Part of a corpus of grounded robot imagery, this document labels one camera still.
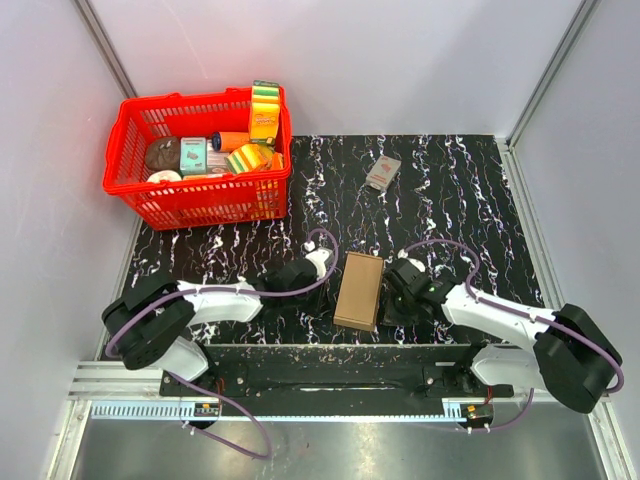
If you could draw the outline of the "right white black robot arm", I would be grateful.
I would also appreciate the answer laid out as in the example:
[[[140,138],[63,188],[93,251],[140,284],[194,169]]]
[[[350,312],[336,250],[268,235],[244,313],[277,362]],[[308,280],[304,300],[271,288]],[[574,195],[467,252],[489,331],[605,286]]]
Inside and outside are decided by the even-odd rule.
[[[432,277],[411,258],[396,260],[384,281],[389,289],[385,319],[392,325],[441,321],[503,340],[502,345],[476,345],[457,363],[454,381],[465,395],[496,385],[538,389],[588,414],[621,372],[621,355],[579,306],[525,306],[449,273]]]

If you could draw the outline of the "brown cardboard box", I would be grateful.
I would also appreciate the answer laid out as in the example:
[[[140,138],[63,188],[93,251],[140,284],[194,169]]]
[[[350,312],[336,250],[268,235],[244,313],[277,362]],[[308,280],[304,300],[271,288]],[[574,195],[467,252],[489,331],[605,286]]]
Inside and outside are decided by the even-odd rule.
[[[373,332],[375,330],[384,261],[377,256],[349,252],[333,323],[341,327]]]

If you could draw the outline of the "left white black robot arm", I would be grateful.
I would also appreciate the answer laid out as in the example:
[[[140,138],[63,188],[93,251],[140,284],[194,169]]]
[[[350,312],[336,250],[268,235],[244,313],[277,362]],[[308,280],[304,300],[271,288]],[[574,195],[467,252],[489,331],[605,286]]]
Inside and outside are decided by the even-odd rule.
[[[203,349],[183,336],[187,328],[248,323],[265,309],[303,302],[334,270],[313,255],[234,284],[178,281],[160,270],[103,311],[102,321],[111,336],[105,354],[129,370],[155,367],[176,373],[193,394],[206,395],[214,389],[217,373]]]

